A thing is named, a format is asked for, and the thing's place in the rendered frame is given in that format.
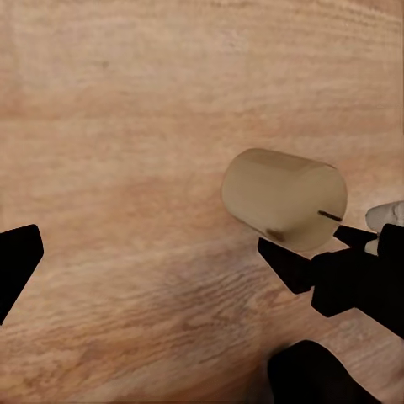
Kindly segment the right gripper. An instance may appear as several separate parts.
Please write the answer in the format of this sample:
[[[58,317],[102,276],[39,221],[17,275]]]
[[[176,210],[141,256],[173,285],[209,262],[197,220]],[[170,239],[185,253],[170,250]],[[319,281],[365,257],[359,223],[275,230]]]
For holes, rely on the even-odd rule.
[[[341,225],[334,236],[349,246],[312,260],[260,238],[258,251],[294,294],[311,291],[312,307],[335,316],[357,307],[404,339],[404,292],[379,255],[364,251],[380,233]]]

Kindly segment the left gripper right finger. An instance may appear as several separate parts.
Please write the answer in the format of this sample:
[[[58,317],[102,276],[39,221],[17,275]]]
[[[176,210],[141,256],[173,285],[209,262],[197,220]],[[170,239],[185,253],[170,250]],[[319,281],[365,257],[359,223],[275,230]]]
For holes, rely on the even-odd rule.
[[[404,292],[404,227],[384,225],[377,253]]]

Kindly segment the pillar candle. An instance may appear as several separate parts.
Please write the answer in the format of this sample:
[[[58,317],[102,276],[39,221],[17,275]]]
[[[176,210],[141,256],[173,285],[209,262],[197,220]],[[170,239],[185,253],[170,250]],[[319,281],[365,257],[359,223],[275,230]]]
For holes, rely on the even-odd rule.
[[[272,243],[309,253],[341,226],[348,191],[332,165],[253,148],[237,155],[225,170],[221,199],[235,220]]]

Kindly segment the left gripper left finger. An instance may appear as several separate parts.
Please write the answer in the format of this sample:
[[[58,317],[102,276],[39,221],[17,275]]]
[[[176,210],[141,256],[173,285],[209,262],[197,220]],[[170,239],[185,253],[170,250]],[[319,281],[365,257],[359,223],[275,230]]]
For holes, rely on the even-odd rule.
[[[0,233],[0,325],[43,255],[43,242],[35,223]]]

